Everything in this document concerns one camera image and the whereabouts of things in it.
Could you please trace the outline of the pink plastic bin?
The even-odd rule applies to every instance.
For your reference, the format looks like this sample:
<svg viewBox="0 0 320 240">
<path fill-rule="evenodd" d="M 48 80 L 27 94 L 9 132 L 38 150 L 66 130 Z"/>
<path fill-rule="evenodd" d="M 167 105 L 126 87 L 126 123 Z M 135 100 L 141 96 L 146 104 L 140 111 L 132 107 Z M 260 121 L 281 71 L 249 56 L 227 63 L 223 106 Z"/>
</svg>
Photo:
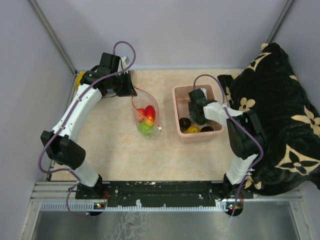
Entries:
<svg viewBox="0 0 320 240">
<path fill-rule="evenodd" d="M 224 131 L 224 127 L 213 120 L 198 124 L 189 112 L 189 92 L 192 85 L 175 86 L 172 89 L 174 116 L 179 140 L 183 144 L 212 141 Z"/>
</svg>

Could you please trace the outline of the dark green lime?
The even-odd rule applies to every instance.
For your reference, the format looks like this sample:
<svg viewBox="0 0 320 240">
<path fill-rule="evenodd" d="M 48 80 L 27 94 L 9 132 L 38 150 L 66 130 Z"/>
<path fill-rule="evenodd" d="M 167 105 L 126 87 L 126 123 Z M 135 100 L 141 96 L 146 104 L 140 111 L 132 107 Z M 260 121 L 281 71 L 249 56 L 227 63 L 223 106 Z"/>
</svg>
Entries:
<svg viewBox="0 0 320 240">
<path fill-rule="evenodd" d="M 207 123 L 207 120 L 206 119 L 198 119 L 196 120 L 196 122 L 199 124 L 199 125 L 204 125 Z"/>
</svg>

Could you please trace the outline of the red pepper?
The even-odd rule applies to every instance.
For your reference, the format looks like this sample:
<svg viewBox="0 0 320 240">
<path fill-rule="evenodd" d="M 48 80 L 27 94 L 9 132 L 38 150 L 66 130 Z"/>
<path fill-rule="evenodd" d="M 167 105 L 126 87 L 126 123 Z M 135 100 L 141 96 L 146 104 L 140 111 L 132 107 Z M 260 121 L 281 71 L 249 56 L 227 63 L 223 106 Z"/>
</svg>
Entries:
<svg viewBox="0 0 320 240">
<path fill-rule="evenodd" d="M 154 122 L 156 119 L 156 111 L 152 105 L 148 105 L 144 112 L 145 120 Z"/>
</svg>

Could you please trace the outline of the clear zip bag orange zipper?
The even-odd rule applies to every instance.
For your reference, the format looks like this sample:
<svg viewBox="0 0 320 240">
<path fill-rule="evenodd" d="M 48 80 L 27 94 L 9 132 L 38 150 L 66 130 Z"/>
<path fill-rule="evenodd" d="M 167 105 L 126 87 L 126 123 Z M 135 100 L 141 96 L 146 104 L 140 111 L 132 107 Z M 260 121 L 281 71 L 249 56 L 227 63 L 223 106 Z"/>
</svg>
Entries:
<svg viewBox="0 0 320 240">
<path fill-rule="evenodd" d="M 133 118 L 137 130 L 148 138 L 162 133 L 160 111 L 157 100 L 147 91 L 133 86 L 137 96 L 131 98 Z"/>
</svg>

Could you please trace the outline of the green apple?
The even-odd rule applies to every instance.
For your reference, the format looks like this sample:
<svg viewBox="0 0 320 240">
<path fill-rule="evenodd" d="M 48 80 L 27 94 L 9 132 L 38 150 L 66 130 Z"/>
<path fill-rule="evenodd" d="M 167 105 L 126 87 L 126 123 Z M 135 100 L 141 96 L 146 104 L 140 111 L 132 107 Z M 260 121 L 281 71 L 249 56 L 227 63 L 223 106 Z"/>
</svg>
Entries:
<svg viewBox="0 0 320 240">
<path fill-rule="evenodd" d="M 154 133 L 153 126 L 149 126 L 145 122 L 141 122 L 138 129 L 145 136 L 151 136 Z"/>
</svg>

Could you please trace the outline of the red apple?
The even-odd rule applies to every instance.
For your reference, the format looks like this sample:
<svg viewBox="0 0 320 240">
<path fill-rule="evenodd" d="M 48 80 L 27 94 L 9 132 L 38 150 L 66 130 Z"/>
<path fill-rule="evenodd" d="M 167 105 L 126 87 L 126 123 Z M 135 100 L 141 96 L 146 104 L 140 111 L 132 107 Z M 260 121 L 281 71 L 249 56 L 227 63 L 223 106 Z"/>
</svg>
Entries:
<svg viewBox="0 0 320 240">
<path fill-rule="evenodd" d="M 139 123 L 144 121 L 144 119 L 145 119 L 144 113 L 145 113 L 145 108 L 138 108 L 137 109 L 137 112 L 135 113 L 135 117 Z"/>
</svg>

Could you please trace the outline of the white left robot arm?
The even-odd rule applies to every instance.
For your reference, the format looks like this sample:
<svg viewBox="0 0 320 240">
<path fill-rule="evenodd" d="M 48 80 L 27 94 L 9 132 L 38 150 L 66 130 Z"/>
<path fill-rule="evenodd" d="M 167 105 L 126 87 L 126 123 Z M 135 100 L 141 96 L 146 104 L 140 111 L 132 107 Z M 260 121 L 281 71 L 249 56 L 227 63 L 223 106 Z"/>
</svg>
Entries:
<svg viewBox="0 0 320 240">
<path fill-rule="evenodd" d="M 102 179 L 86 161 L 86 151 L 78 145 L 80 132 L 94 106 L 112 91 L 118 97 L 135 97 L 131 63 L 128 57 L 103 53 L 100 63 L 91 70 L 81 72 L 76 82 L 76 94 L 63 117 L 51 131 L 43 131 L 40 139 L 44 154 L 62 170 L 70 172 L 86 186 L 86 192 L 97 199 L 103 195 Z"/>
</svg>

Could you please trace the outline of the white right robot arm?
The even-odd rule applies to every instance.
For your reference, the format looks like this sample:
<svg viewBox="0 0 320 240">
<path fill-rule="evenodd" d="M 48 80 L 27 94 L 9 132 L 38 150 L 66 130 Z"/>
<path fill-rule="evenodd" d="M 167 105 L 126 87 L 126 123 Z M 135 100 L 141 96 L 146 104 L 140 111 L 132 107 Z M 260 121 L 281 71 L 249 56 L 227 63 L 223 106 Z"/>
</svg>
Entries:
<svg viewBox="0 0 320 240">
<path fill-rule="evenodd" d="M 241 111 L 208 99 L 202 89 L 188 93 L 189 114 L 197 123 L 214 121 L 227 127 L 230 147 L 233 152 L 231 166 L 225 176 L 223 192 L 229 198 L 235 198 L 241 192 L 240 183 L 252 169 L 252 164 L 264 155 L 266 136 L 255 111 Z"/>
</svg>

